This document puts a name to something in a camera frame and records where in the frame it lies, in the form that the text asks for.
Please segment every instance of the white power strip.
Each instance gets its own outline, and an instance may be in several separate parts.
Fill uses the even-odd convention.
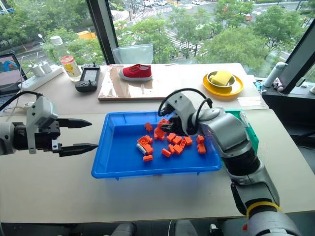
[[[22,90],[33,91],[63,72],[63,68],[58,65],[51,65],[51,69],[52,71],[45,74],[44,76],[37,77],[34,75],[22,82]]]

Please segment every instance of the sponge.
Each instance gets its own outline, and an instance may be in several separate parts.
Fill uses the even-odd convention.
[[[215,75],[210,76],[211,83],[215,85],[220,86],[226,86],[230,78],[232,77],[232,74],[225,70],[218,70]]]

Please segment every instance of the red sneaker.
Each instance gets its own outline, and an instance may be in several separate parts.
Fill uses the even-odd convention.
[[[151,66],[136,64],[126,67],[119,71],[119,76],[129,81],[148,81],[152,79]]]

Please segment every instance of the yellow plate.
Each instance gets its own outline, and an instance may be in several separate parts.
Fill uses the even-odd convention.
[[[224,96],[224,97],[233,96],[240,93],[244,88],[243,82],[236,75],[234,75],[236,78],[236,82],[232,85],[232,87],[229,87],[229,88],[219,88],[219,87],[215,87],[211,85],[209,81],[207,80],[207,76],[208,74],[203,77],[203,86],[210,93],[213,93],[218,96]]]

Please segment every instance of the white shoe sole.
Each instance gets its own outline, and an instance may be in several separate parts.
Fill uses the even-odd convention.
[[[137,77],[134,77],[134,78],[130,78],[130,77],[127,77],[123,74],[123,70],[121,69],[119,72],[118,72],[120,78],[124,79],[124,80],[128,80],[128,81],[149,81],[152,79],[152,75],[149,76],[149,77],[140,77],[140,78],[137,78]]]

